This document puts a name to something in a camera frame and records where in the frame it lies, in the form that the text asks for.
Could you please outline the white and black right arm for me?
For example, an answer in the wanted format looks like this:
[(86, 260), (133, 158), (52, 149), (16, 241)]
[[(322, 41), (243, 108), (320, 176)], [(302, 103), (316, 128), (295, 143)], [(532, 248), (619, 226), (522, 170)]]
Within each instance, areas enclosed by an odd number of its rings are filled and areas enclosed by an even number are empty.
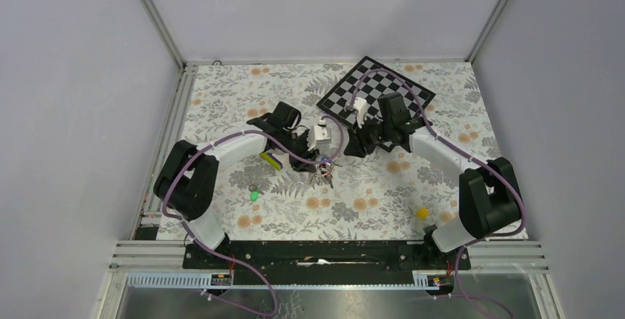
[(380, 119), (367, 119), (369, 104), (356, 97), (351, 103), (355, 123), (349, 128), (344, 155), (365, 158), (377, 147), (390, 144), (425, 158), (459, 186), (458, 216), (428, 231), (422, 257), (429, 267), (440, 269), (452, 258), (452, 250), (489, 236), (522, 218), (520, 194), (510, 163), (499, 158), (487, 163), (460, 152), (445, 141), (422, 116), (405, 106), (398, 93), (378, 99)]

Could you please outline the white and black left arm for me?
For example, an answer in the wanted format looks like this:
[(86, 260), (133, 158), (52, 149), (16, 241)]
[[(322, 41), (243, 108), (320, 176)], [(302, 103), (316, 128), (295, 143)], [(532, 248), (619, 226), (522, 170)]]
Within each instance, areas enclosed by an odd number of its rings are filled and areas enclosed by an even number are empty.
[(162, 213), (181, 222), (188, 234), (203, 243), (200, 258), (212, 268), (228, 261), (226, 232), (210, 210), (217, 173), (245, 158), (271, 150), (289, 155), (295, 172), (314, 172), (321, 142), (329, 141), (327, 121), (297, 133), (301, 112), (285, 102), (246, 122), (240, 132), (199, 147), (186, 140), (174, 144), (153, 184)]

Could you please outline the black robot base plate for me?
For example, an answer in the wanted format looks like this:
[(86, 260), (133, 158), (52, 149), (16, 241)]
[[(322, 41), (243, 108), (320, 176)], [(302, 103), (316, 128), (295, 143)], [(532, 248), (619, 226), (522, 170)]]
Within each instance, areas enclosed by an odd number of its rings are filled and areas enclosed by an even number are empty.
[(469, 270), (468, 255), (421, 241), (226, 241), (211, 255), (188, 244), (185, 270), (223, 270), (236, 285), (414, 285), (417, 275)]

